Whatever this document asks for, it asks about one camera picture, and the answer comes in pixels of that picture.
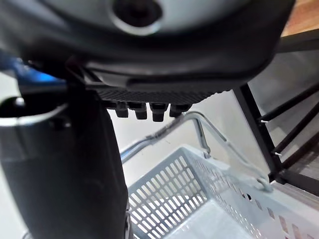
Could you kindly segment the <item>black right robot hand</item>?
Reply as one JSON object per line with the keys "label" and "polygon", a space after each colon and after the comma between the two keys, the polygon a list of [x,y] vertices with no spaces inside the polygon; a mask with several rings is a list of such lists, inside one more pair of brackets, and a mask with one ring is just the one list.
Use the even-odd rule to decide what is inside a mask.
{"label": "black right robot hand", "polygon": [[273,59],[292,0],[3,0],[0,164],[34,239],[132,237],[108,111],[176,117]]}

